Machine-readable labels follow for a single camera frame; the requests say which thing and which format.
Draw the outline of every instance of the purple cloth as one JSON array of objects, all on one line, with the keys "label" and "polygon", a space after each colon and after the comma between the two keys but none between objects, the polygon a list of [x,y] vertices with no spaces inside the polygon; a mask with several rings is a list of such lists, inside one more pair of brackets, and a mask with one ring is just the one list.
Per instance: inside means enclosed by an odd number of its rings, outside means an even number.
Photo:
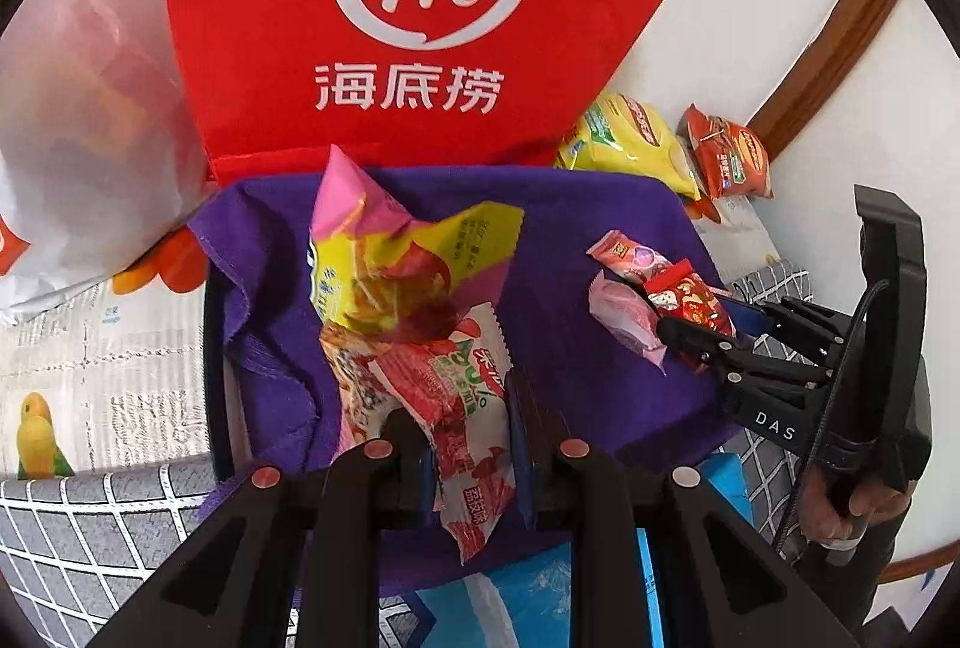
[{"label": "purple cloth", "polygon": [[[654,469],[692,464],[731,435],[716,387],[673,355],[667,376],[621,346],[587,309],[600,265],[586,250],[611,228],[720,280],[678,197],[659,181],[611,173],[470,167],[373,170],[415,218],[438,221],[492,199],[526,211],[497,314],[515,364],[577,437]],[[309,301],[308,225],[318,175],[248,179],[219,193],[190,224],[232,282],[224,352],[234,363],[253,456],[287,472],[325,466],[340,401]],[[223,498],[215,493],[211,498]],[[381,593],[429,589],[537,553],[564,536],[523,527],[512,506],[465,568],[437,527],[384,533]]]}]

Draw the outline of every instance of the screw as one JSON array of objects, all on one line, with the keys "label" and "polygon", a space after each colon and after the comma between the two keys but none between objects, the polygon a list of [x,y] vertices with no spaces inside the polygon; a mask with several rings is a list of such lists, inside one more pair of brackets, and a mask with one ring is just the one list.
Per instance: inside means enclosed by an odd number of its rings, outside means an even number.
[{"label": "screw", "polygon": [[700,473],[691,466],[678,466],[671,477],[681,488],[694,488],[700,484]]},{"label": "screw", "polygon": [[368,459],[386,459],[393,451],[388,440],[370,440],[363,446],[363,454]]},{"label": "screw", "polygon": [[273,488],[274,485],[280,483],[280,470],[275,466],[261,466],[260,469],[251,474],[250,482],[256,488]]},{"label": "screw", "polygon": [[583,440],[577,440],[572,437],[560,443],[560,453],[563,453],[568,459],[583,459],[590,452],[590,446]]}]

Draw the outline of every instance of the parrot illustration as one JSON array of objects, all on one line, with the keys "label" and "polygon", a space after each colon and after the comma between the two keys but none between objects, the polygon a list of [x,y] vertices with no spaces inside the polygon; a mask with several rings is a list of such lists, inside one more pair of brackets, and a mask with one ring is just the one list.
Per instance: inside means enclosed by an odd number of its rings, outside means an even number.
[{"label": "parrot illustration", "polygon": [[70,464],[56,446],[50,406],[40,394],[27,394],[20,405],[20,428],[16,430],[16,452],[20,454],[20,480],[73,474]]}]

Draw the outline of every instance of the black sleeve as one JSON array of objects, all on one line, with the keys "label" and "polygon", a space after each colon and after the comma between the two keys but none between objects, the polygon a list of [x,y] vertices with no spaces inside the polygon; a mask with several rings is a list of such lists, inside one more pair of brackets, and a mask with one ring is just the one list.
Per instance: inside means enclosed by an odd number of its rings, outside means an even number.
[{"label": "black sleeve", "polygon": [[877,580],[893,558],[896,533],[905,518],[906,512],[867,529],[846,566],[829,565],[827,549],[816,542],[808,543],[794,565],[803,582],[850,632],[858,631],[870,613]]}]

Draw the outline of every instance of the human hand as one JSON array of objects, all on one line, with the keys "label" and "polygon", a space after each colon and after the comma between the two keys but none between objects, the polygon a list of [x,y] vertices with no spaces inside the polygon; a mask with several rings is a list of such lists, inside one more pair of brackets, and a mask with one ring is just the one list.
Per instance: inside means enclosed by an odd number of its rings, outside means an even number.
[{"label": "human hand", "polygon": [[827,497],[829,487],[824,471],[817,464],[812,464],[803,479],[797,514],[800,531],[815,542],[848,539],[853,532],[851,517],[871,514],[868,527],[898,517],[909,507],[917,481],[910,481],[907,493],[900,493],[875,478],[865,480],[853,490],[848,505],[850,515],[846,517],[840,517],[833,504],[830,504]]}]

